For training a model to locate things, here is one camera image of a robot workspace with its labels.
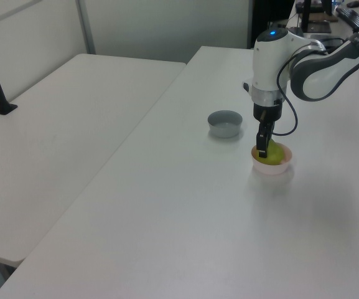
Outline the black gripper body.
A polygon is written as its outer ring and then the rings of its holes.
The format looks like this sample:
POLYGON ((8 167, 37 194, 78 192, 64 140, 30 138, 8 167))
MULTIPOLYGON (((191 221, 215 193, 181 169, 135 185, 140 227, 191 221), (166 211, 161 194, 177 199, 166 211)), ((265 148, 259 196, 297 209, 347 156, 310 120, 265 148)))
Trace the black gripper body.
POLYGON ((278 121, 282 115, 282 105, 273 107, 263 107, 257 104, 253 105, 253 116, 260 123, 272 123, 278 121))

